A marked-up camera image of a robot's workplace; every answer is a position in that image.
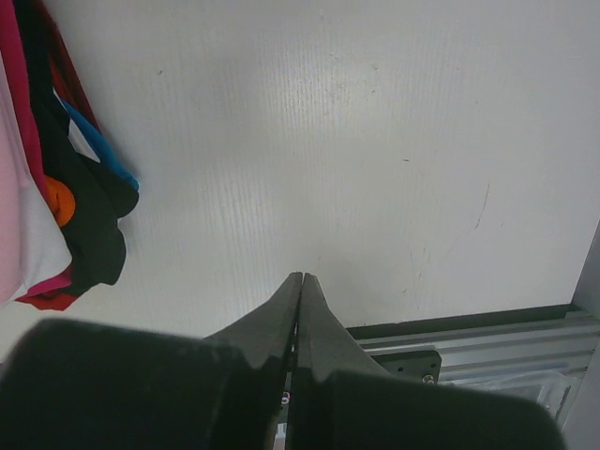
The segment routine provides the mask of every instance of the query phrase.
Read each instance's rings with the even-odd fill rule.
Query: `pile of clothes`
[[[0,68],[0,306],[64,310],[119,279],[139,185],[41,0],[0,0]]]

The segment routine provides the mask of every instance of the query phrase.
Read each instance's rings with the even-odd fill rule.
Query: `white surface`
[[[570,301],[597,2],[48,3],[142,183],[122,279],[67,316],[206,335],[294,270],[345,325]],[[2,344],[38,317],[1,311]]]

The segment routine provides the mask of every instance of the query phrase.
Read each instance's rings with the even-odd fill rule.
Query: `orange cloth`
[[[58,226],[64,227],[75,213],[75,197],[68,187],[48,175],[46,175],[46,190],[52,215]]]

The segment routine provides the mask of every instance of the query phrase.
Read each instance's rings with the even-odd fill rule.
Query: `black cloth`
[[[61,228],[72,255],[71,285],[81,295],[99,283],[114,284],[126,258],[117,218],[136,205],[138,192],[104,166],[79,155],[68,140],[68,113],[53,93],[52,72],[42,27],[30,0],[13,0],[29,75],[44,173],[65,184],[75,213]]]

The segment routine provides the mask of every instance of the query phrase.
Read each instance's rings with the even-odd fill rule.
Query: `blue cloth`
[[[123,167],[119,158],[116,157],[111,146],[100,134],[100,132],[90,124],[85,117],[83,117],[75,108],[69,105],[62,98],[60,99],[65,105],[65,109],[71,120],[75,122],[75,125],[82,131],[82,135],[90,144],[92,150],[96,156],[100,159],[100,163],[108,167],[111,172],[117,174],[119,178],[127,181],[135,190],[140,190],[140,184],[129,171]]]

